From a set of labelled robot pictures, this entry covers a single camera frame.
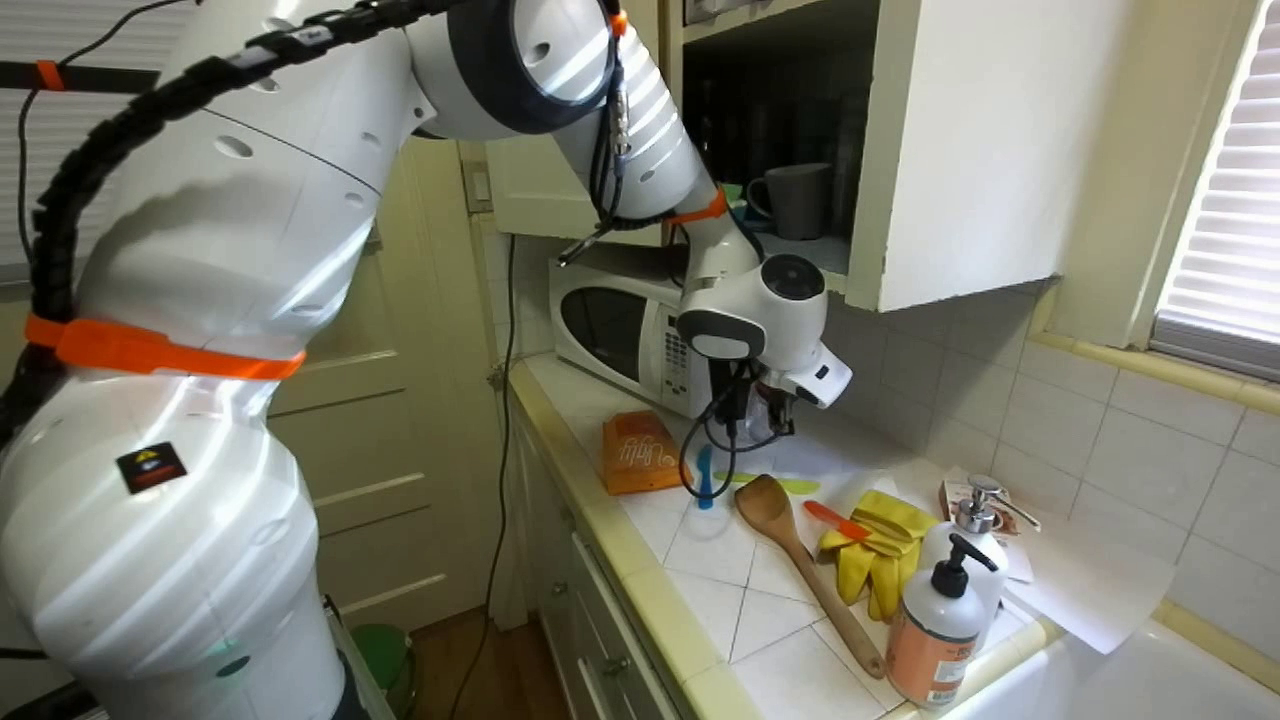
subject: white sink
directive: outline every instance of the white sink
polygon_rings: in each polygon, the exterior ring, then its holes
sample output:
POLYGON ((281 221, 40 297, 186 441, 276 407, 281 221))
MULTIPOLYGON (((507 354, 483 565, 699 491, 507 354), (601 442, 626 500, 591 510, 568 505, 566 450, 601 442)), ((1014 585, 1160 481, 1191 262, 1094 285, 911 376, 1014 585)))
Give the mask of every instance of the white sink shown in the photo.
POLYGON ((946 712, 947 720, 1276 720, 1280 696, 1148 620, 1111 655, 1071 635, 946 712))

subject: lower cabinet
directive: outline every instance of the lower cabinet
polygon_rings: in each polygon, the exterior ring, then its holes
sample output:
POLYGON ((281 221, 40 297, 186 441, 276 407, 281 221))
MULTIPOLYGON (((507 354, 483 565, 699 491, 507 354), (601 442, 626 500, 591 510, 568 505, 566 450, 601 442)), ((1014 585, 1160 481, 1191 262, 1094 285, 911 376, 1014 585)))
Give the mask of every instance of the lower cabinet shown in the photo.
POLYGON ((577 528, 559 488, 521 433, 530 597, 576 720, 676 720, 649 656, 577 528))

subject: microwave window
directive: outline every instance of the microwave window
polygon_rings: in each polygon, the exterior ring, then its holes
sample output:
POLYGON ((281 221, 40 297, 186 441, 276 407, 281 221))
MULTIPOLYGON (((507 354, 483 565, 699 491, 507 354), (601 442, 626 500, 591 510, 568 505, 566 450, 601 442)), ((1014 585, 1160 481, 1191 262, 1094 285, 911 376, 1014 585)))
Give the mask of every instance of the microwave window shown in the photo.
POLYGON ((575 290, 561 318, 579 345, 621 375, 640 382, 640 327, 645 299, 605 287, 575 290))

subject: bottle label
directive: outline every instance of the bottle label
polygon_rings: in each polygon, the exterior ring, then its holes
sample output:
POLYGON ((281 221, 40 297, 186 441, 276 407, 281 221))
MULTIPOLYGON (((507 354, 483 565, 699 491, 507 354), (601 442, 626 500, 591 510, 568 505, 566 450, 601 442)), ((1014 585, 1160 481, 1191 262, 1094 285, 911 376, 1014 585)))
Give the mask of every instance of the bottle label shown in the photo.
POLYGON ((905 605, 890 630, 886 664, 893 687, 918 705, 955 700, 978 635, 952 638, 927 630, 905 605))

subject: gray mug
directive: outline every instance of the gray mug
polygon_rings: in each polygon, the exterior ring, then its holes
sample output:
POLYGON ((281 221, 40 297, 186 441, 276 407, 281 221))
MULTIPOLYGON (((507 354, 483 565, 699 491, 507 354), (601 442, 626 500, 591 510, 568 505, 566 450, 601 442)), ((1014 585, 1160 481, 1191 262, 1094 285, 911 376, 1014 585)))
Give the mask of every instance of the gray mug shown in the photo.
POLYGON ((742 193, 756 213, 772 218, 783 240, 817 240, 829 225, 831 163, 773 168, 755 178, 742 193), (760 208, 756 187, 764 182, 773 211, 760 208))

